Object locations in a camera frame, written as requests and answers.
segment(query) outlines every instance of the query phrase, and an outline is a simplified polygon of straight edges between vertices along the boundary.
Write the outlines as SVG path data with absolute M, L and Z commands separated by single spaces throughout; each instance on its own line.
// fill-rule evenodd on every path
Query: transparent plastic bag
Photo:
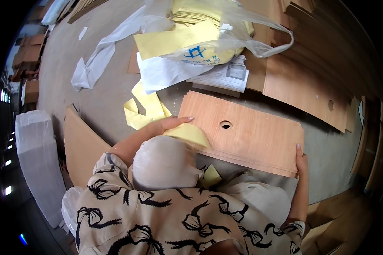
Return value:
M 283 52 L 294 43 L 290 30 L 273 20 L 243 9 L 237 1 L 230 0 L 175 0 L 172 8 L 179 7 L 205 8 L 221 13 L 220 35 L 218 40 L 201 42 L 176 50 L 171 54 L 162 55 L 162 58 L 184 61 L 197 65 L 224 64 L 234 56 L 239 55 L 242 48 L 248 48 L 257 58 L 267 58 Z M 251 38 L 247 30 L 247 22 L 258 23 L 289 33 L 291 42 L 277 47 L 271 47 L 263 42 Z
M 66 7 L 70 0 L 55 0 L 47 13 L 41 20 L 41 24 L 49 26 L 57 22 L 57 18 L 60 16 L 62 10 Z
M 62 217 L 74 237 L 77 231 L 76 204 L 78 198 L 84 190 L 85 189 L 80 186 L 72 187 L 65 192 L 65 195 L 61 201 Z

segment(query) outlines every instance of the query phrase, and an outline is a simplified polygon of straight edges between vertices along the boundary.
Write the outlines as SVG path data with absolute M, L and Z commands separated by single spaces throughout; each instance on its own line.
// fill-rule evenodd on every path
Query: cardboard sheet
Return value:
M 111 149 L 77 114 L 74 106 L 65 111 L 64 141 L 66 166 L 74 186 L 87 187 L 93 167 Z
M 174 31 L 142 33 L 134 35 L 142 60 L 173 53 L 187 46 L 216 40 L 219 29 L 211 20 Z

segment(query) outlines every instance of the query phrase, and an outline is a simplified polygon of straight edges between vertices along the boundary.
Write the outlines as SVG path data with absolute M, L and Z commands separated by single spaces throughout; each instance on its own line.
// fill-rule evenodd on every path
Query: woman's left hand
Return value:
M 173 129 L 180 124 L 187 123 L 193 120 L 193 117 L 182 117 L 177 118 L 177 116 L 170 116 L 161 120 L 156 120 L 152 123 L 149 123 L 149 126 L 155 135 L 163 135 L 163 133 L 168 129 Z

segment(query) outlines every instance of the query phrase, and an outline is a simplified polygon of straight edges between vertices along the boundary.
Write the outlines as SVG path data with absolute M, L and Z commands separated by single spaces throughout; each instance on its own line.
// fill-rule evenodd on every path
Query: woman's right hand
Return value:
M 298 169 L 299 177 L 308 176 L 308 156 L 301 152 L 301 145 L 296 145 L 296 168 Z

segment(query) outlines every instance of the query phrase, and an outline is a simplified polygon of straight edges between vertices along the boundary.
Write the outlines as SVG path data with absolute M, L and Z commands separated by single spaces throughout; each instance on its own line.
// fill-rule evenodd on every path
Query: cardboard box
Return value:
M 44 43 L 45 35 L 26 36 L 21 40 L 20 48 L 18 53 L 15 54 L 12 68 L 14 72 L 23 65 L 24 62 L 27 66 L 34 66 L 40 60 L 40 52 L 42 44 Z
M 40 91 L 40 82 L 38 80 L 27 81 L 25 90 L 26 96 L 24 98 L 24 103 L 36 103 Z

